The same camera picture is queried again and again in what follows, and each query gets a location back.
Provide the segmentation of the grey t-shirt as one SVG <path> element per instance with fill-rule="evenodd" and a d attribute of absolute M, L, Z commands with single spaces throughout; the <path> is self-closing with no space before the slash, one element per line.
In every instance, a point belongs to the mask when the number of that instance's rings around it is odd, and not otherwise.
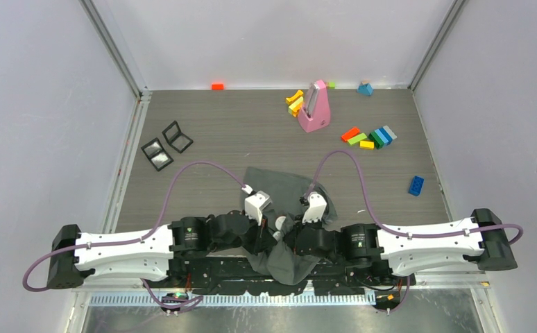
<path fill-rule="evenodd" d="M 300 256 L 294 254 L 284 242 L 285 234 L 291 231 L 294 223 L 302 218 L 306 210 L 302 206 L 301 200 L 312 183 L 311 178 L 250 166 L 245 171 L 244 183 L 250 185 L 254 190 L 267 193 L 271 197 L 272 203 L 264 209 L 268 230 L 272 235 L 277 231 L 282 233 L 281 240 L 271 250 L 258 255 L 246 252 L 248 261 L 255 272 L 268 275 L 280 284 L 293 286 L 305 280 L 322 259 L 330 263 L 339 260 L 339 254 L 336 257 Z M 321 194 L 327 201 L 323 225 L 335 221 L 337 212 L 324 186 L 317 183 L 313 191 Z M 276 230 L 275 220 L 279 216 L 286 216 L 287 219 L 282 229 Z"/>

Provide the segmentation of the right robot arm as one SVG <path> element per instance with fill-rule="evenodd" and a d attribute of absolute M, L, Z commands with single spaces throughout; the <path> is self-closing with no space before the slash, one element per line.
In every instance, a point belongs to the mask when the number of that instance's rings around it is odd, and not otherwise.
<path fill-rule="evenodd" d="M 431 268 L 472 262 L 481 271 L 518 267 L 505 230 L 488 208 L 465 219 L 432 225 L 357 223 L 328 231 L 307 223 L 285 238 L 295 254 L 312 255 L 348 268 L 370 269 L 378 284 Z"/>

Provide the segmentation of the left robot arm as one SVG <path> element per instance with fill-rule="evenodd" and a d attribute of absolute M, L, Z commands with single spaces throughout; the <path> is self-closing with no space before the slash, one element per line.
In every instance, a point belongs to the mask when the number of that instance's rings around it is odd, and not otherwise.
<path fill-rule="evenodd" d="M 47 287 L 71 289 L 86 280 L 125 278 L 179 287 L 187 278 L 187 261 L 231 248 L 256 255 L 278 242 L 266 221 L 250 220 L 240 211 L 184 217 L 161 225 L 146 239 L 144 234 L 94 234 L 81 232 L 76 224 L 61 227 L 52 242 L 59 254 L 50 259 Z"/>

